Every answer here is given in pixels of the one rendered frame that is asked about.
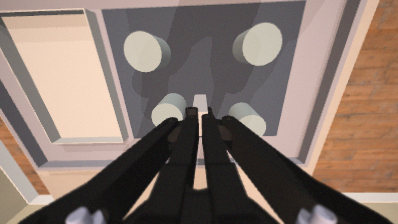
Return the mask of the pale grey cylinder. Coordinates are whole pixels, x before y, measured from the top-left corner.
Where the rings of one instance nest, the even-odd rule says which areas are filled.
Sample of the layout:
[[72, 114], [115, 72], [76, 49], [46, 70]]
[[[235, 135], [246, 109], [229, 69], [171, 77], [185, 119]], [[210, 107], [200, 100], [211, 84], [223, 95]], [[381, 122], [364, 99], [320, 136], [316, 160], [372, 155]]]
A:
[[233, 105], [228, 115], [235, 117], [260, 137], [266, 131], [266, 123], [263, 118], [247, 103], [241, 102]]
[[144, 31], [133, 32], [126, 38], [124, 54], [128, 63], [141, 72], [163, 68], [171, 59], [169, 45], [163, 39]]
[[152, 121], [155, 126], [169, 117], [178, 118], [178, 121], [183, 120], [185, 108], [187, 107], [185, 99], [177, 94], [167, 94], [159, 104], [152, 111]]
[[282, 35], [272, 23], [260, 23], [241, 33], [233, 43], [233, 55], [240, 63], [262, 66], [276, 58]]

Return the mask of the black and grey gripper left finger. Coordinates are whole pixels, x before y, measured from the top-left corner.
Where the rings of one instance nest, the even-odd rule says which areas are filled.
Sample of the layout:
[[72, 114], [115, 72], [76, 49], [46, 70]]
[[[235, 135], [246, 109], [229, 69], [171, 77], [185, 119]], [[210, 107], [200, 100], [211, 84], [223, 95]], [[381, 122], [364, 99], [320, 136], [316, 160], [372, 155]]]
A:
[[88, 182], [17, 224], [119, 224], [158, 172], [133, 224], [180, 224], [186, 187], [194, 187], [200, 95], [185, 115], [165, 119]]

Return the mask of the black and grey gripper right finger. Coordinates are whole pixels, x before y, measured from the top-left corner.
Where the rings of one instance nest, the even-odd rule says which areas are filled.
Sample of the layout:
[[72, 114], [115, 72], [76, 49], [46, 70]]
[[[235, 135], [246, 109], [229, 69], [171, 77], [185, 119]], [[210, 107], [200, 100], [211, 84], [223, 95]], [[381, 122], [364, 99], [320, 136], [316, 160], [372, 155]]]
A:
[[262, 224], [228, 152], [284, 224], [393, 224], [313, 178], [235, 117], [216, 119], [206, 94], [200, 133], [216, 224]]

